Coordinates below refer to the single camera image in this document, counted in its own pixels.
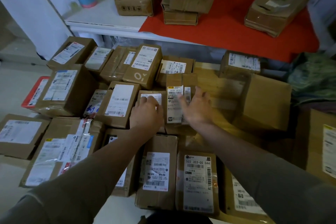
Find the red cloth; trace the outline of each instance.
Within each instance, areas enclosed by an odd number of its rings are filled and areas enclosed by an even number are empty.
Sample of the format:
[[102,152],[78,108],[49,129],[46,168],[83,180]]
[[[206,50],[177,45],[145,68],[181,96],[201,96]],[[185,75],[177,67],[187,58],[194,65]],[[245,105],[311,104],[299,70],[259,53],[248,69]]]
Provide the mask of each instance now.
[[165,25],[160,9],[156,16],[146,19],[139,31],[285,62],[291,62],[300,52],[317,51],[319,41],[306,8],[273,38],[244,26],[244,17],[253,1],[215,0],[209,14],[201,15],[197,26]]

